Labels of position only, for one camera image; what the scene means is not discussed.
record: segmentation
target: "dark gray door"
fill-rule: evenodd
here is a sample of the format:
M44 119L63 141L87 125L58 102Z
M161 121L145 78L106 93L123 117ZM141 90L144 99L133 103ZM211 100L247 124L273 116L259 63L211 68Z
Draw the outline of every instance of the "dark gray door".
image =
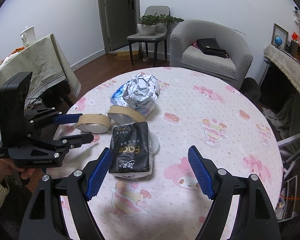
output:
M105 0L110 49L127 46L127 36L136 33L135 0Z

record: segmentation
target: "silver screw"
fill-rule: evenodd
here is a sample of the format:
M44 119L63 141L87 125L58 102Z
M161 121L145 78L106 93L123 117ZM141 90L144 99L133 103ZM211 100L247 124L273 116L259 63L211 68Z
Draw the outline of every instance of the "silver screw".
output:
M73 175L74 175L75 177L79 177L79 176L82 175L82 171L76 170L76 171L74 171Z
M219 173L220 175L226 175L226 174L227 174L227 171L224 170L224 169L220 169L220 170L218 170L218 173Z
M252 174L252 175L251 175L251 179L252 179L252 180L258 180L259 177L258 177L256 174Z
M43 175L41 178L43 181L49 180L49 175Z

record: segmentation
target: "white wall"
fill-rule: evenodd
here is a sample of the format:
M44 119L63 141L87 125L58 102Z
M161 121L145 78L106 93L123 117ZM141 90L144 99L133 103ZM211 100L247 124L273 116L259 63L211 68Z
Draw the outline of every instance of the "white wall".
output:
M22 47L20 33L54 33L70 65L104 49L98 0L6 0L0 8L0 60Z
M263 49L271 42L274 23L288 31L289 37L298 31L292 0L140 0L141 15L150 5L167 5L172 16L215 22L244 33L253 54L248 76L257 82L266 67Z

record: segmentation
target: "wooden floor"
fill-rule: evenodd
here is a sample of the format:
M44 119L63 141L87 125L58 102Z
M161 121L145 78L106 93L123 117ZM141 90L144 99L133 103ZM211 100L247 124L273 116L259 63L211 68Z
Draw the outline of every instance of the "wooden floor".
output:
M81 91L79 97L71 100L75 103L84 94L86 94L91 89L100 85L101 83L114 78L123 73L127 73L137 69L144 69L153 67L153 59L150 58L149 61L143 62L142 60L134 61L134 69L130 61L120 61L115 62L114 57L116 54L105 54L95 60L92 60L88 64L77 69L74 73L81 83ZM165 60L157 60L157 67L169 66L170 62Z

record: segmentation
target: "round table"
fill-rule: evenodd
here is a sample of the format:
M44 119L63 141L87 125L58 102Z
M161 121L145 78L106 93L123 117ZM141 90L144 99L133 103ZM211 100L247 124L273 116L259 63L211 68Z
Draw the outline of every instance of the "round table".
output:
M234 176L257 174L276 206L282 182L280 152L260 111L240 92L218 78L183 69L158 67L119 75L85 94L69 114L105 114L110 96L137 73L153 74L160 83L155 109L146 118L160 141L153 174L128 180L106 175L91 212L106 240L195 239L212 201L203 195L187 160L195 145L203 158ZM60 125L55 138L80 133ZM110 146L111 131L95 135L92 143L71 149L53 178L68 176L95 160ZM221 239L230 237L238 196L233 197ZM65 221L72 239L79 239L67 197L62 197Z

